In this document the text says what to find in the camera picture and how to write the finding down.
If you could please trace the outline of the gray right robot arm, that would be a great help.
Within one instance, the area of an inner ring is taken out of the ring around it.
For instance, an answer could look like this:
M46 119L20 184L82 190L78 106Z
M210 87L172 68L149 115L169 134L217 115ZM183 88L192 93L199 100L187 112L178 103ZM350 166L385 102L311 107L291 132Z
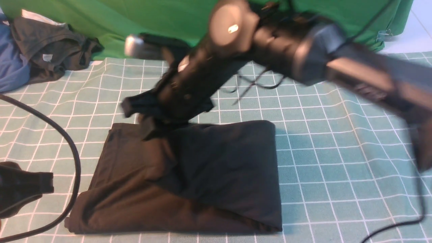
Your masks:
M419 172L431 169L431 67L377 54L312 12L280 11L279 3L220 0L207 33L148 92L127 97L125 117L141 113L150 128L173 129L213 108L211 96L248 62L300 84L331 81L401 117Z

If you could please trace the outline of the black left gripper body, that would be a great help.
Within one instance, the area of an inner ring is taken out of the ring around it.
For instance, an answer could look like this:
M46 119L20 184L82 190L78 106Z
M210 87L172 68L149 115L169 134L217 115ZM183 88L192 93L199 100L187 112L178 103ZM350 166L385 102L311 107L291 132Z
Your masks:
M23 206L54 192L52 172L28 172L12 161L0 163L0 218L15 216Z

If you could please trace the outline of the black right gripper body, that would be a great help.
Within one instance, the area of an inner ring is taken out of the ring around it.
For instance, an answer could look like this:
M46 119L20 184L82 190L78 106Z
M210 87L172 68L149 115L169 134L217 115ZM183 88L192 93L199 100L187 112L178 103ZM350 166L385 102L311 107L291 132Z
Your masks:
M173 62L156 86L123 99L125 117L139 114L144 140L184 128L213 107L211 97L245 64L242 56L219 57L208 40L202 40L181 62Z

